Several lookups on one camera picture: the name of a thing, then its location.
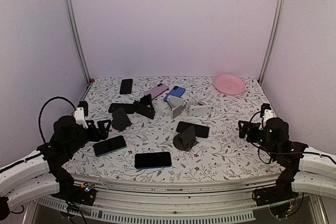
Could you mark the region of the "white grey folding stand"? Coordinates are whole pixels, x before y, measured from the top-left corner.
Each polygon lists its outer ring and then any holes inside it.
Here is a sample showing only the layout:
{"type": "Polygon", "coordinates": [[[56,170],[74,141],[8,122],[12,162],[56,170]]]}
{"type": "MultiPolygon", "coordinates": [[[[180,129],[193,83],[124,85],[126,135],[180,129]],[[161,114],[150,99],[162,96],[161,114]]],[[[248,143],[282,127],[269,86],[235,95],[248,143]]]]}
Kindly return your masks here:
{"type": "Polygon", "coordinates": [[[177,116],[179,116],[188,105],[186,100],[172,95],[167,96],[167,102],[171,108],[172,119],[175,119],[177,116]]]}

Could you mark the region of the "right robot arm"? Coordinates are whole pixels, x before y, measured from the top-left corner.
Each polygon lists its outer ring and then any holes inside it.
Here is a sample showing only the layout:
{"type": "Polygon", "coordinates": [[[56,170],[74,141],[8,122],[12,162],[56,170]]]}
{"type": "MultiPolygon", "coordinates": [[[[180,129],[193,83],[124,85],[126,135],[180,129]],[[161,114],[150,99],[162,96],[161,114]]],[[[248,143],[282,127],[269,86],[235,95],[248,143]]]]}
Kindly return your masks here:
{"type": "Polygon", "coordinates": [[[289,125],[278,117],[261,123],[239,121],[238,128],[240,138],[283,167],[275,185],[254,192],[258,205],[288,200],[300,193],[335,198],[335,155],[290,141],[289,125]]]}

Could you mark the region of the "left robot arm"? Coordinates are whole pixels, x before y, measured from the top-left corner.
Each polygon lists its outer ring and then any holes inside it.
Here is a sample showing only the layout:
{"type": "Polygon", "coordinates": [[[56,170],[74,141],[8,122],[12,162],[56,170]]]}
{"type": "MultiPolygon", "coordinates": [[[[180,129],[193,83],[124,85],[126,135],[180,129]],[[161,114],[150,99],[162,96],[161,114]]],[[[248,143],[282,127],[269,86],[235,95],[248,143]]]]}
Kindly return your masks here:
{"type": "Polygon", "coordinates": [[[1,219],[17,207],[47,195],[93,205],[97,193],[93,185],[75,185],[74,178],[63,165],[88,142],[100,139],[92,120],[70,115],[60,117],[54,123],[54,133],[49,142],[1,168],[1,219]]]}

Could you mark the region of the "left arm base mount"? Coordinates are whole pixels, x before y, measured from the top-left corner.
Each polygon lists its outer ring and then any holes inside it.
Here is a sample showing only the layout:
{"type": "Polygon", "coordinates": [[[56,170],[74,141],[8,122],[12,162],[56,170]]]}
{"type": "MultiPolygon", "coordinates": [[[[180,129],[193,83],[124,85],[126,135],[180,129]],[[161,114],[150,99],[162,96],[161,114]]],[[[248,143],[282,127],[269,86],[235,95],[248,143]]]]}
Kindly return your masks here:
{"type": "Polygon", "coordinates": [[[52,197],[72,202],[75,204],[93,206],[96,199],[97,190],[91,184],[83,184],[80,186],[72,186],[68,193],[51,194],[52,197]]]}

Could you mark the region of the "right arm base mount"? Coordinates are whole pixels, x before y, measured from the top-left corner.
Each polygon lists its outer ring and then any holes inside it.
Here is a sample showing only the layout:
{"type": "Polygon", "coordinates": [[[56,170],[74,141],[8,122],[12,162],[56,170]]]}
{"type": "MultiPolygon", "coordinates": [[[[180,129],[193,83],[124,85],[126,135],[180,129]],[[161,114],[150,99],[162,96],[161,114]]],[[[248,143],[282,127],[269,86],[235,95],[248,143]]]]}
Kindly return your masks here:
{"type": "Polygon", "coordinates": [[[252,192],[252,199],[256,202],[257,206],[264,206],[274,204],[289,199],[294,199],[299,196],[299,193],[292,190],[284,190],[278,186],[270,187],[257,187],[252,192]]]}

